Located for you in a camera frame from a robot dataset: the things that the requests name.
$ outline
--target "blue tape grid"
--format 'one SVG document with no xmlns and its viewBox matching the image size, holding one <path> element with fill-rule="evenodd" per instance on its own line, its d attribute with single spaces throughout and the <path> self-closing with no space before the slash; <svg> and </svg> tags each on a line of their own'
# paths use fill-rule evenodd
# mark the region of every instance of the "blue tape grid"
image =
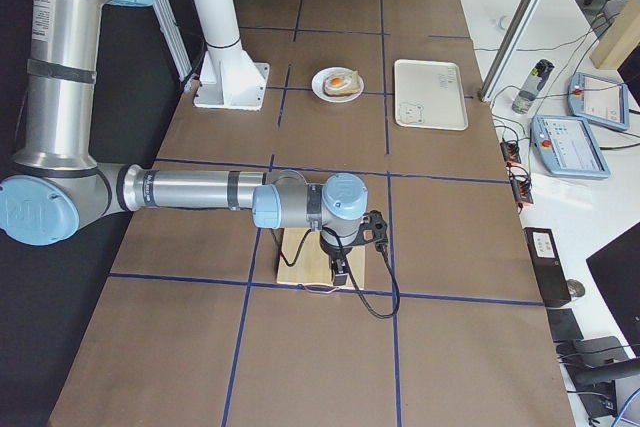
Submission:
<svg viewBox="0 0 640 427">
<path fill-rule="evenodd" d="M 384 97 L 384 118 L 385 118 L 385 142 L 386 142 L 386 154 L 388 155 L 391 150 L 390 146 L 390 134 L 389 134 L 389 118 L 388 118 L 388 105 L 387 98 L 391 95 L 387 89 L 387 76 L 386 76 L 386 52 L 385 52 L 385 37 L 388 35 L 384 31 L 384 0 L 380 0 L 380 32 L 351 32 L 351 31 L 330 31 L 330 30 L 312 30 L 312 29 L 301 29 L 300 28 L 300 16 L 302 12 L 302 7 L 304 4 L 304 0 L 300 0 L 300 4 L 298 7 L 298 13 L 296 18 L 296 26 L 294 29 L 285 29 L 285 28 L 269 28 L 269 27 L 242 27 L 244 29 L 264 29 L 264 30 L 284 30 L 290 31 L 293 33 L 294 42 L 297 39 L 298 32 L 326 32 L 326 33 L 352 33 L 352 34 L 365 34 L 365 35 L 379 35 L 381 38 L 381 49 L 382 49 L 382 75 L 383 75 L 383 92 L 365 92 L 365 94 L 369 95 L 382 95 Z M 451 39 L 468 39 L 469 37 L 458 37 L 458 36 L 431 36 L 437 38 L 451 38 Z M 284 105 L 286 94 L 289 90 L 303 90 L 310 91 L 309 88 L 296 88 L 289 87 L 289 79 L 291 75 L 291 64 L 289 64 L 287 69 L 287 75 L 285 79 L 284 87 L 268 87 L 268 89 L 274 90 L 282 90 L 283 96 L 280 105 L 280 112 L 278 115 L 278 127 L 281 126 L 282 118 L 284 115 Z M 466 99 L 473 99 L 472 96 L 465 96 Z M 260 164 L 242 164 L 242 163 L 229 163 L 229 162 L 209 162 L 209 161 L 196 161 L 196 160 L 186 160 L 186 159 L 167 159 L 167 158 L 158 158 L 157 161 L 162 162 L 172 162 L 172 163 L 181 163 L 181 164 L 195 164 L 195 165 L 206 165 L 206 166 L 225 166 L 225 167 L 244 167 L 244 168 L 253 168 L 273 171 L 273 170 L 284 170 L 284 169 L 294 169 L 302 172 L 328 172 L 328 173 L 337 173 L 338 171 L 327 170 L 327 169 L 319 169 L 312 167 L 291 167 L 291 166 L 278 166 L 275 164 L 275 156 L 271 155 L 271 160 L 269 165 L 260 165 Z M 401 174 L 401 173 L 393 173 L 393 172 L 366 172 L 366 171 L 351 171 L 350 173 L 356 175 L 372 175 L 372 176 L 382 176 L 387 180 L 387 195 L 388 195 L 388 208 L 389 208 L 389 254 L 390 254 L 390 265 L 392 270 L 395 272 L 395 247 L 394 247 L 394 220 L 393 220 L 393 199 L 392 199 L 392 179 L 393 178 L 424 178 L 430 180 L 437 181 L 453 181 L 453 182 L 476 182 L 476 183 L 487 183 L 487 184 L 508 184 L 506 180 L 492 180 L 492 179 L 476 179 L 476 178 L 459 178 L 459 177 L 446 177 L 446 176 L 433 176 L 433 175 L 420 175 L 420 174 Z M 231 401 L 233 397 L 233 388 L 235 382 L 235 376 L 238 366 L 238 360 L 240 357 L 240 351 L 242 348 L 242 338 L 244 334 L 244 326 L 246 322 L 247 312 L 249 308 L 249 302 L 251 297 L 251 290 L 253 288 L 267 288 L 267 289 L 284 289 L 284 290 L 302 290 L 303 288 L 300 286 L 294 285 L 282 285 L 282 284 L 270 284 L 264 282 L 254 282 L 253 275 L 256 267 L 256 257 L 258 252 L 258 246 L 260 242 L 261 230 L 258 229 L 256 233 L 256 238 L 254 242 L 253 255 L 251 259 L 251 267 L 249 269 L 249 275 L 246 281 L 236 281 L 236 280 L 224 280 L 224 279 L 214 279 L 214 278 L 198 278 L 198 277 L 180 277 L 180 276 L 167 276 L 167 275 L 148 275 L 148 274 L 131 274 L 131 273 L 117 273 L 113 272 L 109 274 L 109 277 L 112 278 L 120 278 L 120 279 L 131 279 L 131 280 L 154 280 L 154 281 L 165 281 L 165 282 L 187 282 L 187 283 L 204 283 L 204 284 L 217 284 L 217 285 L 234 285 L 245 288 L 245 296 L 242 306 L 242 314 L 240 317 L 240 325 L 238 328 L 238 334 L 236 338 L 236 346 L 234 350 L 233 362 L 231 367 L 231 373 L 229 375 L 229 382 L 227 387 L 227 396 L 225 399 L 224 405 L 224 413 L 221 422 L 221 427 L 226 427 L 229 420 L 229 412 L 231 408 Z M 384 296 L 389 297 L 391 302 L 393 302 L 393 294 L 391 292 L 391 286 L 389 286 L 389 291 L 372 291 L 372 290 L 364 290 L 363 293 L 366 295 L 372 296 Z M 340 291 L 340 294 L 354 295 L 353 291 Z M 475 302 L 475 303 L 490 303 L 490 304 L 506 304 L 506 305 L 514 305 L 514 306 L 536 306 L 536 307 L 544 307 L 544 304 L 541 302 L 532 302 L 532 301 L 517 301 L 517 300 L 508 300 L 508 299 L 492 299 L 492 298 L 474 298 L 474 297 L 457 297 L 457 296 L 446 296 L 446 295 L 431 295 L 431 294 L 422 294 L 422 293 L 411 293 L 411 292 L 402 292 L 401 298 L 412 298 L 412 299 L 423 299 L 423 300 L 436 300 L 436 301 L 453 301 L 453 302 Z M 396 392 L 396 423 L 397 427 L 402 427 L 402 390 L 401 390 L 401 379 L 400 379 L 400 342 L 398 335 L 398 320 L 394 318 L 393 322 L 393 349 L 394 349 L 394 369 L 395 369 L 395 392 Z"/>
</svg>

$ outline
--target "black monitor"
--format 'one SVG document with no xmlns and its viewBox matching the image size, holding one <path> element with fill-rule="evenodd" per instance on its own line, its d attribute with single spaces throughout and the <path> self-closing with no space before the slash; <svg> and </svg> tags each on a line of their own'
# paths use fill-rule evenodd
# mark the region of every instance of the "black monitor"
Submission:
<svg viewBox="0 0 640 427">
<path fill-rule="evenodd" d="M 640 223 L 589 257 L 587 264 L 627 341 L 640 343 Z M 640 355 L 640 346 L 632 348 Z"/>
</svg>

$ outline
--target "bread slice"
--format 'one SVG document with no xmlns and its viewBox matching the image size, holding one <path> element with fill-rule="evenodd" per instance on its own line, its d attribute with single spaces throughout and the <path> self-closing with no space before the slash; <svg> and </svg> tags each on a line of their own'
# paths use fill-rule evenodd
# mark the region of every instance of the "bread slice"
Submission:
<svg viewBox="0 0 640 427">
<path fill-rule="evenodd" d="M 344 97 L 360 92 L 357 70 L 337 72 L 324 79 L 322 89 L 330 97 Z"/>
</svg>

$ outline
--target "black band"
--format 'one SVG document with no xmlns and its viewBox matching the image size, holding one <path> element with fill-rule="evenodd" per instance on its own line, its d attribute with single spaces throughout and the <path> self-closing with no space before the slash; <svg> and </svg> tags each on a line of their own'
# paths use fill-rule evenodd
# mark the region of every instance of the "black band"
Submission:
<svg viewBox="0 0 640 427">
<path fill-rule="evenodd" d="M 127 202 L 124 200 L 124 178 L 127 176 L 127 172 L 129 172 L 130 168 L 130 165 L 123 165 L 118 172 L 118 179 L 116 180 L 116 197 L 118 199 L 118 205 L 125 212 L 131 212 L 131 209 L 127 207 Z"/>
<path fill-rule="evenodd" d="M 82 179 L 96 175 L 98 172 L 98 167 L 83 170 L 58 170 L 31 167 L 17 162 L 13 163 L 13 168 L 22 174 L 32 175 L 34 177 L 49 177 L 51 179 Z"/>
<path fill-rule="evenodd" d="M 307 186 L 307 220 L 313 230 L 322 228 L 322 185 Z"/>
<path fill-rule="evenodd" d="M 100 169 L 98 169 L 98 172 L 96 172 L 96 175 L 100 177 L 100 179 L 102 179 L 102 182 L 104 182 L 104 186 L 107 189 L 107 206 L 104 208 L 104 210 L 102 211 L 102 214 L 100 215 L 100 217 L 104 217 L 104 214 L 106 214 L 107 210 L 109 210 L 109 207 L 111 207 L 111 201 L 113 200 L 113 192 L 111 192 L 109 179 L 107 179 L 107 176 L 104 175 L 104 173 Z"/>
<path fill-rule="evenodd" d="M 240 172 L 232 170 L 229 172 L 227 179 L 227 206 L 231 210 L 238 210 L 240 203 L 238 202 L 238 182 L 240 181 Z"/>
<path fill-rule="evenodd" d="M 95 84 L 96 73 L 91 70 L 76 69 L 60 64 L 45 62 L 44 60 L 27 60 L 27 73 L 36 77 L 46 77 L 49 79 L 70 80 L 83 84 Z"/>
<path fill-rule="evenodd" d="M 157 207 L 156 198 L 153 195 L 153 181 L 156 178 L 157 170 L 148 170 L 142 179 L 142 199 L 147 207 Z"/>
<path fill-rule="evenodd" d="M 240 37 L 238 37 L 238 40 L 236 40 L 236 41 L 235 41 L 235 42 L 233 42 L 232 44 L 229 44 L 229 45 L 222 45 L 222 46 L 219 46 L 219 45 L 212 45 L 212 44 L 210 44 L 209 42 L 206 42 L 206 41 L 205 41 L 205 43 L 206 43 L 209 47 L 211 47 L 212 49 L 228 49 L 229 47 L 233 47 L 234 45 L 236 45 L 238 42 L 240 42 Z"/>
</svg>

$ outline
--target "black floor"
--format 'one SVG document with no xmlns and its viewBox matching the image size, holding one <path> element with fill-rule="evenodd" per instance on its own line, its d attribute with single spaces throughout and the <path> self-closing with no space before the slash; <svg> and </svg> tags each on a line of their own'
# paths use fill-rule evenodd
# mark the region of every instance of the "black floor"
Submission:
<svg viewBox="0 0 640 427">
<path fill-rule="evenodd" d="M 0 0 L 0 179 L 12 175 L 26 87 L 32 0 Z M 176 13 L 189 30 L 189 0 Z M 190 47 L 199 47 L 191 39 Z M 103 9 L 90 152 L 150 166 L 179 98 L 179 82 L 152 8 Z M 104 218 L 49 247 L 0 233 L 0 427 L 46 425 L 130 215 Z"/>
</svg>

